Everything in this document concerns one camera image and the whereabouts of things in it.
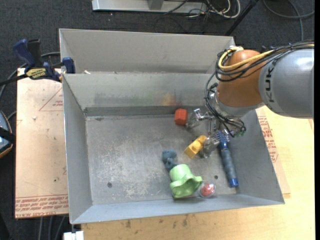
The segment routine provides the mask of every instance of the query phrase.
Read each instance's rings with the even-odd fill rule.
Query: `cable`
[[[248,75],[243,76],[249,69],[256,67],[257,65],[267,61],[267,60],[278,60],[282,56],[287,53],[291,53],[292,51],[299,49],[313,49],[315,47],[313,40],[304,40],[300,42],[296,42],[294,44],[288,44],[285,46],[280,46],[276,48],[272,48],[266,52],[260,53],[256,56],[243,60],[233,65],[224,66],[228,57],[238,50],[238,47],[231,47],[228,50],[218,54],[218,60],[216,62],[215,67],[215,75],[216,78],[222,82],[230,82],[234,81],[238,78],[248,77]],[[219,75],[228,76],[228,79],[222,79]]]
[[[235,0],[236,1],[236,8],[237,8],[237,12],[236,14],[234,15],[226,15],[227,12],[229,12],[230,8],[231,8],[231,2],[230,0],[227,0],[228,1],[228,8],[227,9],[223,9],[221,11],[218,11],[213,5],[212,3],[209,1],[209,0],[205,0],[206,3],[207,3],[207,6],[209,7],[209,11],[211,13],[214,13],[214,14],[217,14],[217,15],[220,15],[224,18],[227,18],[227,19],[234,19],[234,18],[237,18],[239,15],[240,15],[240,12],[241,12],[241,4],[240,4],[240,1],[239,0]]]
[[[56,235],[55,235],[54,240],[58,240],[58,237],[60,236],[61,228],[62,228],[62,226],[63,226],[63,223],[64,223],[65,219],[66,219],[66,216],[63,216],[63,217],[62,217],[62,220],[61,220],[61,222],[60,222],[60,224],[59,224],[59,227],[58,227],[58,230],[57,230],[57,232],[56,232]]]
[[[302,23],[302,18],[300,16],[300,13],[299,13],[298,9],[295,7],[295,5],[290,0],[288,2],[292,6],[292,8],[295,10],[296,15],[299,17],[298,19],[299,19],[299,22],[300,22],[301,41],[302,41],[304,39],[304,26],[303,26],[303,23]]]
[[[302,23],[302,19],[305,19],[307,17],[310,17],[312,15],[315,14],[315,11],[313,10],[312,12],[310,13],[307,13],[305,15],[300,15],[298,9],[295,7],[295,5],[290,1],[288,0],[289,4],[291,5],[291,7],[294,9],[295,13],[297,14],[297,16],[289,16],[289,15],[283,15],[283,14],[280,14],[280,13],[277,13],[275,12],[274,10],[272,10],[266,3],[266,0],[262,0],[263,1],[263,4],[264,6],[270,11],[272,12],[273,14],[277,15],[277,16],[280,16],[280,17],[283,17],[285,19],[291,19],[291,20],[299,20],[299,23],[300,23],[300,31],[301,31],[301,40],[304,39],[304,27],[303,27],[303,23]]]
[[[17,114],[17,111],[14,111],[6,119],[9,121],[16,114]]]
[[[51,240],[52,224],[54,222],[54,216],[50,217],[49,228],[48,228],[48,240]]]
[[[273,14],[278,15],[278,16],[280,16],[280,17],[286,18],[286,19],[302,19],[302,18],[310,17],[310,16],[312,16],[312,15],[315,14],[315,11],[313,10],[312,12],[307,13],[307,14],[305,14],[305,15],[298,15],[298,16],[283,15],[283,14],[280,14],[280,13],[272,10],[272,9],[267,5],[266,0],[262,0],[262,1],[263,1],[263,4],[265,5],[265,7],[266,7],[270,12],[272,12]]]
[[[39,225],[39,233],[38,233],[38,240],[41,240],[41,234],[42,234],[42,224],[44,222],[44,217],[40,218],[40,225]]]
[[[165,12],[164,15],[167,15],[167,14],[171,14],[173,13],[174,11],[178,10],[180,7],[182,7],[185,3],[187,3],[189,0],[184,0],[179,6],[177,6],[176,8],[168,11],[168,12]]]

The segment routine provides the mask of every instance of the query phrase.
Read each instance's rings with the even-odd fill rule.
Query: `clamp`
[[[55,70],[54,66],[64,66],[63,73],[74,74],[76,72],[74,61],[70,57],[63,58],[61,63],[54,66],[44,62],[41,56],[40,44],[39,39],[30,41],[22,39],[14,45],[13,51],[15,55],[26,63],[24,75],[21,78],[29,77],[32,80],[48,79],[61,82],[62,75]]]

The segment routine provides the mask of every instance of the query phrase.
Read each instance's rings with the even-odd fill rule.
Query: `green cup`
[[[174,198],[192,195],[203,182],[201,176],[194,176],[186,164],[178,164],[169,172],[172,182],[170,188]]]

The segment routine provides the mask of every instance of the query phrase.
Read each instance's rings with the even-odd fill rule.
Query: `small blue object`
[[[13,47],[13,51],[20,60],[27,64],[28,69],[30,69],[36,64],[35,58],[28,50],[26,39],[22,39],[19,42],[17,42]]]
[[[229,180],[229,185],[230,185],[231,188],[238,187],[239,186],[238,179],[237,178],[230,179]]]
[[[74,64],[74,61],[72,60],[72,58],[70,57],[64,57],[62,59],[62,63],[63,65],[65,66],[65,69],[66,69],[66,72],[68,74],[74,74],[76,73],[76,67],[75,67],[75,64]]]
[[[177,152],[174,151],[173,149],[162,151],[162,161],[168,172],[170,172],[170,170],[176,166],[175,164],[176,157],[177,157]]]
[[[173,149],[162,151],[162,161],[167,162],[168,158],[175,159],[177,157],[177,152]]]

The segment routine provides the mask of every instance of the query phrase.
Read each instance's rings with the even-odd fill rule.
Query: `black cable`
[[[63,217],[62,217],[62,220],[61,220],[61,222],[60,222],[60,224],[59,224],[59,227],[58,227],[58,229],[57,229],[57,232],[56,232],[56,235],[55,235],[54,240],[58,240],[58,237],[59,237],[60,234],[61,234],[61,228],[62,228],[62,226],[63,226],[63,224],[64,224],[65,219],[66,219],[66,216],[63,216]]]
[[[299,19],[299,22],[300,22],[301,41],[302,41],[304,39],[304,26],[303,26],[303,23],[302,23],[302,18],[300,16],[300,13],[299,13],[298,9],[295,7],[295,5],[290,0],[288,2],[292,6],[292,8],[295,10],[296,15],[299,17],[298,19]]]
[[[6,119],[9,121],[16,114],[17,114],[17,111],[14,111]]]
[[[5,81],[0,82],[0,86],[6,86],[7,84],[10,84],[12,82],[16,82],[18,80],[21,80],[21,79],[24,79],[24,78],[27,78],[27,77],[28,76],[26,74],[18,75],[16,77],[12,77],[10,79],[7,79]]]
[[[51,240],[53,222],[54,222],[54,216],[51,216],[49,221],[49,228],[48,228],[48,240]]]
[[[307,14],[304,14],[304,15],[298,15],[298,16],[283,15],[283,14],[280,14],[280,13],[272,10],[272,9],[267,5],[266,0],[262,0],[262,1],[263,1],[264,6],[265,6],[270,12],[272,12],[273,14],[278,15],[278,16],[280,16],[280,17],[286,18],[286,19],[302,19],[302,18],[310,17],[310,16],[312,16],[312,15],[315,14],[315,11],[313,10],[312,12],[307,13]]]
[[[184,0],[179,6],[177,6],[176,8],[168,11],[168,12],[165,12],[164,15],[167,15],[167,14],[171,14],[173,12],[175,12],[176,10],[178,10],[180,7],[182,7],[185,3],[187,3],[189,0]]]
[[[44,222],[44,217],[41,217],[41,218],[40,218],[40,224],[39,224],[38,240],[41,240],[43,222]]]

